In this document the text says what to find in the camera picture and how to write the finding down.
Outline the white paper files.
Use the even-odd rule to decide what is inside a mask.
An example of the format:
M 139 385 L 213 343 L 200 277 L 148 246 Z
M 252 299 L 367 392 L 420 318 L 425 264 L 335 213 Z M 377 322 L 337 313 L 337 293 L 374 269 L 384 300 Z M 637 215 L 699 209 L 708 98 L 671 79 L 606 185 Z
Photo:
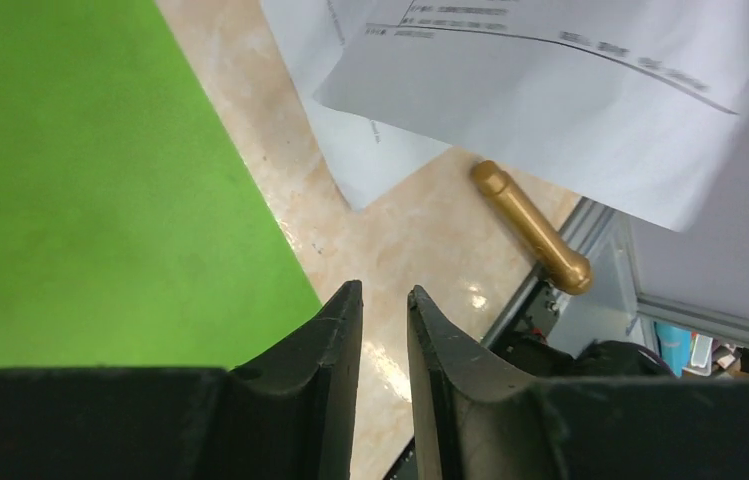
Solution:
M 749 1 L 265 1 L 347 203 L 449 147 L 675 231 L 749 117 Z

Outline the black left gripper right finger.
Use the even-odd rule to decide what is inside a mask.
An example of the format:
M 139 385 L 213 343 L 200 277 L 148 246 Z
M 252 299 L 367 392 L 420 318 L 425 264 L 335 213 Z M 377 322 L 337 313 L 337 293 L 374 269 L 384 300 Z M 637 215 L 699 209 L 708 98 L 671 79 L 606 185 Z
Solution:
M 536 377 L 407 298 L 422 479 L 749 479 L 749 379 Z

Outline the green plastic folder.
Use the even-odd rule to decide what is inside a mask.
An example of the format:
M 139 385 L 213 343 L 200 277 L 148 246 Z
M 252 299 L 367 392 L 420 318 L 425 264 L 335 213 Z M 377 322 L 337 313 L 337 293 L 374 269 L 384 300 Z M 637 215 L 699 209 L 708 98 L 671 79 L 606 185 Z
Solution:
M 154 2 L 0 1 L 0 367 L 233 367 L 319 305 Z

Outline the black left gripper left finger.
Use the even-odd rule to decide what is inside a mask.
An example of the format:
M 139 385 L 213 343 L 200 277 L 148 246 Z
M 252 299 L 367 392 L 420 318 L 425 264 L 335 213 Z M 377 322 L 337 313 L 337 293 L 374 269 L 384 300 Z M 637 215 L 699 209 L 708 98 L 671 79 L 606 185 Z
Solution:
M 346 479 L 362 284 L 250 361 L 0 369 L 0 479 Z

